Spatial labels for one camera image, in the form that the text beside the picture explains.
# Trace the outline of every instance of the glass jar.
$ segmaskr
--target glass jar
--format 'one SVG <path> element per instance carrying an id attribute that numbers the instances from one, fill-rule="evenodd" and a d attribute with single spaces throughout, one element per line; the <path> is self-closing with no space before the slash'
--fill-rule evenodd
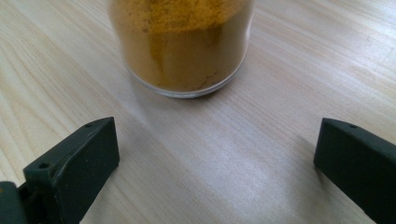
<path id="1" fill-rule="evenodd" d="M 244 60 L 254 0 L 109 1 L 126 66 L 160 94 L 215 91 Z"/>

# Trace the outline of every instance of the black object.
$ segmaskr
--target black object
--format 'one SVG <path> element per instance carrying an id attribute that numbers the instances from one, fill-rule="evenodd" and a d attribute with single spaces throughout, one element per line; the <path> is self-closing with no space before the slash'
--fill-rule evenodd
<path id="1" fill-rule="evenodd" d="M 396 146 L 323 119 L 314 164 L 376 223 L 396 223 Z"/>
<path id="2" fill-rule="evenodd" d="M 0 182 L 0 223 L 79 223 L 119 161 L 113 118 L 82 126 L 25 167 L 18 189 Z"/>

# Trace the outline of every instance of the transparent container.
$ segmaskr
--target transparent container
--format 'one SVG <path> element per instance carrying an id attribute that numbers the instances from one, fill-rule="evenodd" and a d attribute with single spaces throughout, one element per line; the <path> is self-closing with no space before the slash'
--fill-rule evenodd
<path id="1" fill-rule="evenodd" d="M 191 98 L 224 86 L 248 49 L 254 0 L 109 0 L 131 74 L 150 89 Z"/>

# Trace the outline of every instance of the wooden table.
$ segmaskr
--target wooden table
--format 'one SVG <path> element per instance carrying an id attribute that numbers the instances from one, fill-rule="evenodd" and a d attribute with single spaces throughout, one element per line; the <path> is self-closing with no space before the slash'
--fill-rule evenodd
<path id="1" fill-rule="evenodd" d="M 105 1 L 0 1 L 0 179 L 105 117 L 120 167 L 82 223 L 373 223 L 312 160 L 322 118 L 396 143 L 396 3 L 258 0 L 233 81 L 177 100 L 131 79 Z"/>

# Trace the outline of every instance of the light wood tabletop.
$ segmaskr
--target light wood tabletop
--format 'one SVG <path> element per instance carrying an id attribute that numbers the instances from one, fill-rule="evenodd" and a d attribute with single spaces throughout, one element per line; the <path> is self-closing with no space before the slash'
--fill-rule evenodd
<path id="1" fill-rule="evenodd" d="M 0 1 L 0 180 L 114 117 L 120 166 L 81 223 L 374 223 L 315 169 L 322 118 L 396 144 L 396 2 L 257 0 L 205 97 L 131 78 L 106 1 Z"/>

